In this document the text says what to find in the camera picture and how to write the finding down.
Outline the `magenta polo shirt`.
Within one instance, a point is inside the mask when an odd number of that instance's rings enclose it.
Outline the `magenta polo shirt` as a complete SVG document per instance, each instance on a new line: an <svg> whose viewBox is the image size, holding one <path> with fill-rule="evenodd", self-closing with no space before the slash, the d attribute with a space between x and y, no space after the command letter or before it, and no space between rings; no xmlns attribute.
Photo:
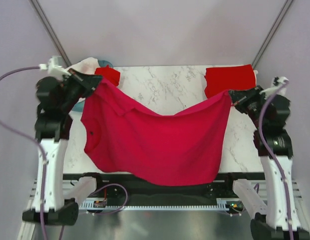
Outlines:
<svg viewBox="0 0 310 240"><path fill-rule="evenodd" d="M105 172L128 172L161 186L212 182L231 108L224 91L174 115L160 115L108 80L86 99L85 154Z"/></svg>

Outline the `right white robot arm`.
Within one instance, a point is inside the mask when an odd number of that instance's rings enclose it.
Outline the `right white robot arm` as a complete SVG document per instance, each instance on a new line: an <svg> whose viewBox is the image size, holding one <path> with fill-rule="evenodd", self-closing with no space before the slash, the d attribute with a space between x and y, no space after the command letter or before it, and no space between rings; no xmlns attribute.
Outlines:
<svg viewBox="0 0 310 240"><path fill-rule="evenodd" d="M248 212L255 240L307 240L310 233L301 226L295 208L292 186L292 142L285 130L290 101L279 89L229 91L233 106L246 114L256 127L254 145L263 167L266 197L246 179L231 179L224 184L230 197L238 196Z"/></svg>

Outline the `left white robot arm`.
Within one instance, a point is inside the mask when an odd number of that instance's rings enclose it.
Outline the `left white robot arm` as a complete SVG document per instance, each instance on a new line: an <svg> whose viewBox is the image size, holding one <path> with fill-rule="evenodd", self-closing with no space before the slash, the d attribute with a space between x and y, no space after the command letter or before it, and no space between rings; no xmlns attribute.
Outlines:
<svg viewBox="0 0 310 240"><path fill-rule="evenodd" d="M103 194L104 184L96 172L83 173L67 193L63 192L64 160L73 122L69 113L80 98L90 97L101 81L100 75L84 74L72 68L62 80L48 76L38 81L37 188L30 209L23 212L23 221L44 226L73 226L84 200L90 195Z"/></svg>

